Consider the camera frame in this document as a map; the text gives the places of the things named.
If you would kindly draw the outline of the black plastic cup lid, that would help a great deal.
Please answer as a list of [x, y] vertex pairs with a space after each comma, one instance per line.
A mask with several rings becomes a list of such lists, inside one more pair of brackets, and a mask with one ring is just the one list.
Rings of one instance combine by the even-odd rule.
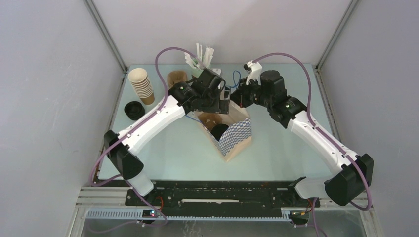
[[223, 123], [217, 124], [212, 128], [211, 134], [217, 141], [219, 141], [222, 135], [227, 131], [228, 128], [229, 126], [226, 124], [223, 124]]

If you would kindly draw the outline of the blue checkered paper bag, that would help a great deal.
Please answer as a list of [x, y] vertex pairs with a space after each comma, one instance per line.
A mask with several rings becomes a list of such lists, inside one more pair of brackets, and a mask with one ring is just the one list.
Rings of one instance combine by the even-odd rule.
[[[217, 149], [225, 162], [230, 161], [252, 142], [250, 116], [246, 109], [241, 108], [233, 101], [230, 101], [228, 114], [191, 112], [187, 117], [198, 123], [198, 128]], [[220, 123], [228, 125], [229, 128], [217, 141], [212, 136], [211, 130]]]

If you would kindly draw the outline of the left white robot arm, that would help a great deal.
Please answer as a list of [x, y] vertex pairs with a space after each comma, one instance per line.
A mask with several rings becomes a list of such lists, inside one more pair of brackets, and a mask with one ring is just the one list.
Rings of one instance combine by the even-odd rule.
[[143, 117], [115, 133], [104, 135], [106, 155], [118, 173], [137, 190], [143, 205], [156, 199], [154, 184], [147, 177], [144, 163], [136, 154], [169, 124], [190, 112], [229, 113], [231, 90], [225, 80], [211, 69], [204, 69], [192, 83], [178, 82], [167, 90], [163, 100]]

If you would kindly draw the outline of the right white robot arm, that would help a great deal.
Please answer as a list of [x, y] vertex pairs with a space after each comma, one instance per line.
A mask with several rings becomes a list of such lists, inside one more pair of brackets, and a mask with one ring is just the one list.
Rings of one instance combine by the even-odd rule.
[[278, 71], [265, 71], [260, 80], [240, 79], [230, 99], [242, 108], [253, 104], [265, 107], [274, 121], [310, 145], [329, 169], [331, 174], [325, 178], [295, 180], [287, 193], [291, 205], [301, 206], [309, 198], [326, 196], [346, 206], [371, 185], [373, 158], [358, 155], [325, 131], [304, 103], [287, 94]]

